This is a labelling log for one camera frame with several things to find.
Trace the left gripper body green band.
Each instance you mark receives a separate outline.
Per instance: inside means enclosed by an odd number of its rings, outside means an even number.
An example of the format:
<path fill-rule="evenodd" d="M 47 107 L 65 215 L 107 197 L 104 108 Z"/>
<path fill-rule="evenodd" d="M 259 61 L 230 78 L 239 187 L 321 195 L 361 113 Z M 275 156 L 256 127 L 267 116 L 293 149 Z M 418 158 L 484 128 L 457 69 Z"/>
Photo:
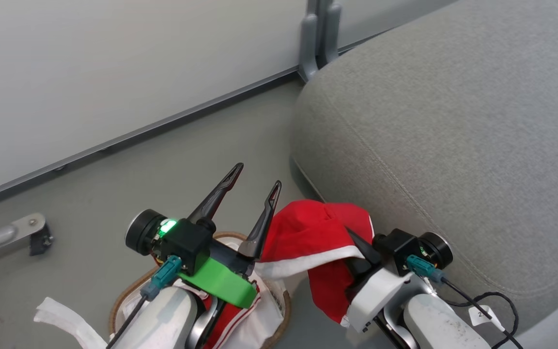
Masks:
<path fill-rule="evenodd" d="M 254 267 L 252 258 L 241 255 L 221 241 L 212 241 L 210 257 L 193 275 L 179 272 L 181 280 L 239 308 L 250 308 L 258 295 L 249 280 Z"/>

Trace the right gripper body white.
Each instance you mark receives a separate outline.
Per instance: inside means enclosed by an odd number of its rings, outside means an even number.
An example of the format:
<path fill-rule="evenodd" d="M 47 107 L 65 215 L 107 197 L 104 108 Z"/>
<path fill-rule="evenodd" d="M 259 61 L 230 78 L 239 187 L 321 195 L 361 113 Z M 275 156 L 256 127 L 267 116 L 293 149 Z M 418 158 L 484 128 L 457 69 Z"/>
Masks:
<path fill-rule="evenodd" d="M 396 333 L 408 333 L 403 324 L 403 310 L 419 294 L 435 295 L 429 280 L 412 272 L 397 276 L 381 268 L 365 280 L 352 283 L 345 291 L 348 299 L 345 327 L 363 331 L 375 316 L 382 314 L 385 327 Z"/>

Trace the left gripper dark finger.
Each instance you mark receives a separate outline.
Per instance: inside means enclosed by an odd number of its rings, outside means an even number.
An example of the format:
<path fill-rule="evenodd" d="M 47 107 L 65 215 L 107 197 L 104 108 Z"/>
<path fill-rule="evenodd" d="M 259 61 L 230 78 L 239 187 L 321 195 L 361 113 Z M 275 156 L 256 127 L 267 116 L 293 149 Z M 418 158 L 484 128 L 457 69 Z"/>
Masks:
<path fill-rule="evenodd" d="M 263 202 L 263 211 L 256 221 L 254 228 L 238 249 L 239 254 L 250 260 L 260 260 L 264 249 L 266 237 L 278 203 L 281 192 L 281 181 L 275 181 L 268 196 Z"/>
<path fill-rule="evenodd" d="M 193 210 L 187 219 L 193 224 L 192 227 L 196 230 L 216 230 L 212 218 L 226 194 L 234 187 L 243 168 L 243 163 L 235 164 L 226 176 L 217 183 L 204 200 Z"/>

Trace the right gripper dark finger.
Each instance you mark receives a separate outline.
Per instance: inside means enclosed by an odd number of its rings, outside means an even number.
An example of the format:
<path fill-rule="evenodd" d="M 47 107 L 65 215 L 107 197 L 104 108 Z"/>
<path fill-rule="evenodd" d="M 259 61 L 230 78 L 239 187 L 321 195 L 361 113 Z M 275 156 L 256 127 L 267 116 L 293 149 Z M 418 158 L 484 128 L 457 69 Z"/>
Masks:
<path fill-rule="evenodd" d="M 361 238 L 356 232 L 354 232 L 349 227 L 346 227 L 348 234 L 350 235 L 355 246 L 358 248 L 359 252 L 363 255 L 363 258 L 370 263 L 370 265 L 376 266 L 381 264 L 381 255 L 377 252 L 372 244 L 367 242 L 365 239 Z"/>

